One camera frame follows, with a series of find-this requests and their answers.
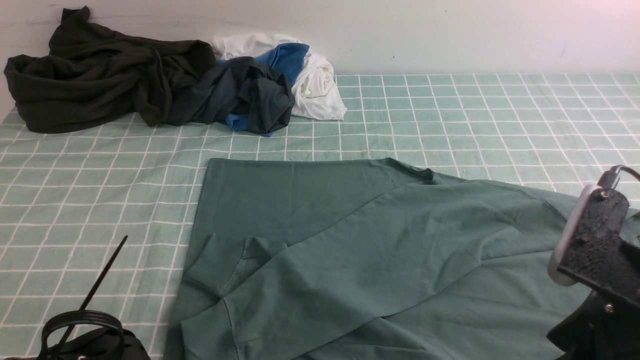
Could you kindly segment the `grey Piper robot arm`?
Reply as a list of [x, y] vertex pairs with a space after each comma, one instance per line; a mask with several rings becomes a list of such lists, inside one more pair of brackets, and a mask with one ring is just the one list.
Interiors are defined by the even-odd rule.
[[[70, 341], [49, 345], [52, 333], [75, 325], [98, 328]], [[566, 319], [547, 333], [562, 360], [637, 360], [639, 308], [592, 292]], [[41, 332], [39, 360], [148, 360], [141, 341], [107, 313], [73, 310], [48, 321]]]

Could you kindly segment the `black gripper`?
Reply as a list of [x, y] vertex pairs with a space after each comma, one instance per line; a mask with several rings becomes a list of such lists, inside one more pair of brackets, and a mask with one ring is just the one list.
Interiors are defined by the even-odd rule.
[[546, 335], [560, 360], [638, 360], [638, 306], [590, 292], [585, 301]]

